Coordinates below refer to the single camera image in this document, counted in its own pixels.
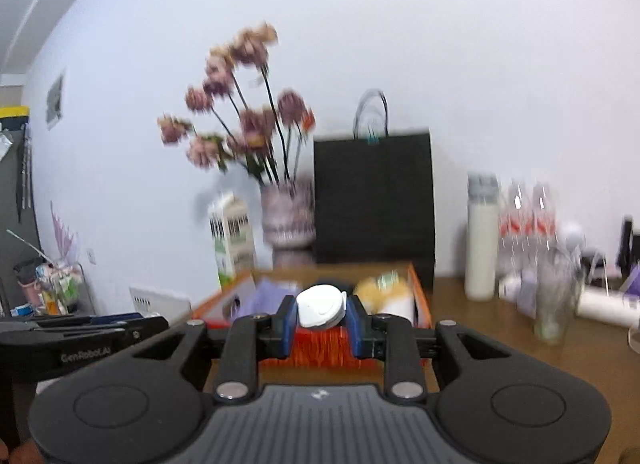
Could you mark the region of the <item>person's left hand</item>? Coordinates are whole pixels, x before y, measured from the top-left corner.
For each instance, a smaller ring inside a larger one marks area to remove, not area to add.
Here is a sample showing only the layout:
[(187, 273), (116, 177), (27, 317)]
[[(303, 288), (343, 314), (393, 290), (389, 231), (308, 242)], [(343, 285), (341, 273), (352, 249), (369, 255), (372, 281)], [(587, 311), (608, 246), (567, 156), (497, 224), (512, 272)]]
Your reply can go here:
[(0, 461), (8, 464), (44, 464), (46, 462), (32, 439), (13, 450), (0, 440)]

